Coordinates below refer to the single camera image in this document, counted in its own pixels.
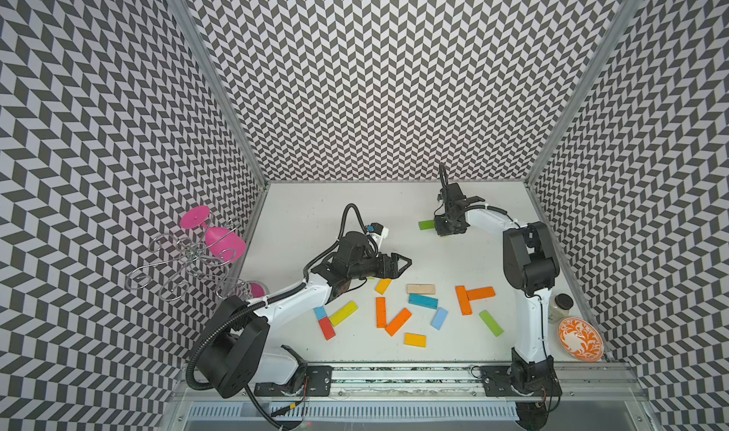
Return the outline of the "green small block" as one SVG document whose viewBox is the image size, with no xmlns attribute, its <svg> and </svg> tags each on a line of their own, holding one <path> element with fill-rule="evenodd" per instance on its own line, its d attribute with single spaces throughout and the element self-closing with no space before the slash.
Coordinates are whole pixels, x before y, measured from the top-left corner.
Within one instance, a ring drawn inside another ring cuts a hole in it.
<svg viewBox="0 0 729 431">
<path fill-rule="evenodd" d="M 418 223 L 419 229 L 421 231 L 425 230 L 432 230 L 435 228 L 435 222 L 434 220 L 423 220 Z"/>
</svg>

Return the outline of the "natural wood block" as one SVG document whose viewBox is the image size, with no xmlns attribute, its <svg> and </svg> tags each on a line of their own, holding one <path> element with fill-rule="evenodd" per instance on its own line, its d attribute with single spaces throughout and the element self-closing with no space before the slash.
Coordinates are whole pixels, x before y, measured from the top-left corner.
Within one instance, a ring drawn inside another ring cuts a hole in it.
<svg viewBox="0 0 729 431">
<path fill-rule="evenodd" d="M 436 286 L 434 284 L 408 284 L 406 292 L 408 294 L 435 295 Z"/>
</svg>

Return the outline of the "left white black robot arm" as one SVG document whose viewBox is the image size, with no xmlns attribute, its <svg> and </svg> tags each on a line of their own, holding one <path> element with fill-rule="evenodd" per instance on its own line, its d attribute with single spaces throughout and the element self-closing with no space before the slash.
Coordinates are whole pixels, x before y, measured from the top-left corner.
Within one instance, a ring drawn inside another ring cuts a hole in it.
<svg viewBox="0 0 729 431">
<path fill-rule="evenodd" d="M 381 250 L 387 228 L 360 222 L 338 235 L 303 269 L 295 285 L 252 300 L 224 299 L 193 345 L 184 378 L 196 391 L 214 389 L 227 399 L 251 385 L 275 385 L 289 394 L 304 386 L 308 363 L 288 345 L 270 337 L 293 320 L 350 292 L 352 282 L 370 277 L 397 279 L 411 266 L 402 254 Z"/>
</svg>

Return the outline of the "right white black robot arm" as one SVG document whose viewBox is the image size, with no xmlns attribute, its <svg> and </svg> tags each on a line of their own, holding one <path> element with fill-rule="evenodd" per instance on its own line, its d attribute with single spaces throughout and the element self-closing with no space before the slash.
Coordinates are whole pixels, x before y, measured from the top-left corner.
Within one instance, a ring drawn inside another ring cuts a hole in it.
<svg viewBox="0 0 729 431">
<path fill-rule="evenodd" d="M 459 184 L 450 182 L 444 163 L 439 164 L 438 176 L 442 203 L 434 212 L 438 235 L 462 235 L 475 227 L 501 237 L 503 275 L 516 294 L 512 390 L 521 396 L 559 398 L 562 390 L 548 342 L 548 305 L 560 266 L 549 229 L 543 222 L 519 222 L 483 197 L 467 197 Z"/>
</svg>

